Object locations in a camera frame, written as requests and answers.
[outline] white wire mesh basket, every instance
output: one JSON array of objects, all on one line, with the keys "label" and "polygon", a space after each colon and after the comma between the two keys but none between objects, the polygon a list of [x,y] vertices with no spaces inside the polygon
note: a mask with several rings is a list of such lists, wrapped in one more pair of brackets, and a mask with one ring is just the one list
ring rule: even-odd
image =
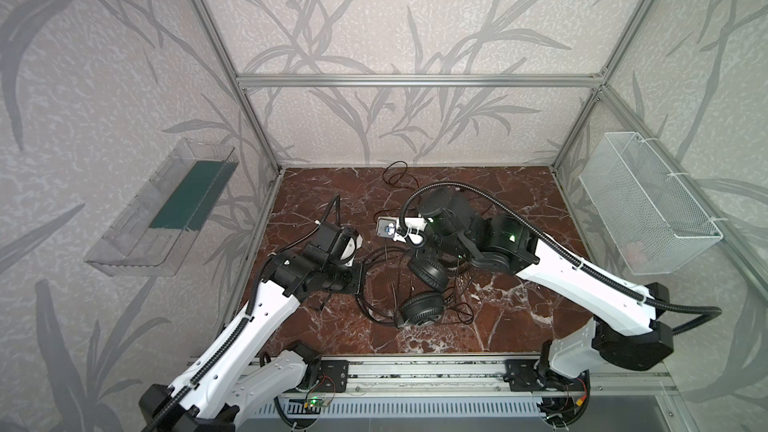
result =
[{"label": "white wire mesh basket", "polygon": [[668,274],[722,239],[637,132],[608,132],[579,177],[633,274]]}]

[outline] headphone ear cushion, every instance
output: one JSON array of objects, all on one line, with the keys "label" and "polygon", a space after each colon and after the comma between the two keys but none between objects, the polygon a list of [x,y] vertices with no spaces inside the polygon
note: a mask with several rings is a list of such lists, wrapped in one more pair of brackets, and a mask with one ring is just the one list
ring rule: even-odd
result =
[{"label": "headphone ear cushion", "polygon": [[432,290],[442,294],[448,288],[448,271],[434,258],[412,258],[408,269]]},{"label": "headphone ear cushion", "polygon": [[446,300],[435,291],[422,292],[410,297],[400,306],[403,325],[424,325],[437,322],[446,310]]}]

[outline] wallpaper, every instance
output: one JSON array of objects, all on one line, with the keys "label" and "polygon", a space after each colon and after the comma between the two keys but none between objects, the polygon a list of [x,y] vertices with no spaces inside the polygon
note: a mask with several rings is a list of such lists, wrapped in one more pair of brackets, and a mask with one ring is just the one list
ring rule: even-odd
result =
[{"label": "wallpaper", "polygon": [[[215,334],[274,174],[187,0],[0,0],[0,430],[139,430]],[[172,278],[83,262],[182,137],[240,164]]]},{"label": "wallpaper", "polygon": [[586,89],[285,88],[250,100],[281,163],[549,165]]},{"label": "wallpaper", "polygon": [[239,72],[598,72],[638,0],[207,0]]},{"label": "wallpaper", "polygon": [[611,85],[768,261],[766,42],[768,0],[662,0]]},{"label": "wallpaper", "polygon": [[[206,2],[240,73],[449,74],[599,72],[638,0]],[[250,90],[281,162],[298,166],[549,164],[580,95]]]},{"label": "wallpaper", "polygon": [[[634,113],[765,257],[768,0],[662,0],[612,79]],[[675,338],[666,365],[702,431],[757,432],[768,423],[768,309],[715,246],[671,274],[633,276],[578,175],[604,132],[590,118],[558,177],[593,259],[640,283],[661,282],[682,304],[723,315]],[[664,320],[676,325],[675,315]]]}]

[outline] metal vent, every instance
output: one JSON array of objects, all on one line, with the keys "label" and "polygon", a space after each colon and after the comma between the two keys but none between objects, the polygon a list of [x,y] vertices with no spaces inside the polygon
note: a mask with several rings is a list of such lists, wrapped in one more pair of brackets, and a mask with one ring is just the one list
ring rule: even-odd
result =
[{"label": "metal vent", "polygon": [[[539,417],[535,398],[336,398],[328,408],[303,408],[280,399],[289,418],[445,418],[445,417]],[[271,402],[252,418],[276,418]]]}]

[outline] marble surface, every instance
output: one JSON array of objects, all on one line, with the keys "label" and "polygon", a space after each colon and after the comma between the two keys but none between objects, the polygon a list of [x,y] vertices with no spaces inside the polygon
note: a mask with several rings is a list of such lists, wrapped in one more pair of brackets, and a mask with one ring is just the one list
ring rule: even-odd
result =
[{"label": "marble surface", "polygon": [[[377,213],[396,216],[394,210],[380,211],[399,208],[412,191],[385,184],[382,170],[289,168],[254,269],[267,253],[312,230],[314,220],[337,193],[342,197],[342,224],[356,227],[364,240],[358,257],[391,244],[376,236],[374,217]],[[415,186],[414,178],[420,186],[451,179],[484,188],[573,252],[586,253],[546,167],[412,168],[409,172],[413,177],[403,177],[400,185]],[[482,198],[473,199],[472,204],[480,212],[490,205]],[[485,216],[495,213],[490,208]],[[393,289],[398,291],[398,304],[411,293],[428,290],[412,276],[405,261],[399,267],[397,254],[392,254],[388,265],[371,271],[366,296],[374,306],[391,313],[395,307]],[[462,300],[475,312],[473,324],[450,324],[456,322],[457,316],[446,312],[442,320],[446,324],[403,330],[370,322],[351,296],[334,295],[319,312],[316,308],[326,295],[316,293],[283,323],[264,349],[274,356],[291,341],[300,339],[323,354],[531,352],[538,351],[547,339],[570,334],[591,317],[591,313],[559,294],[511,275],[469,270],[458,276],[457,290],[463,289],[466,292]]]}]

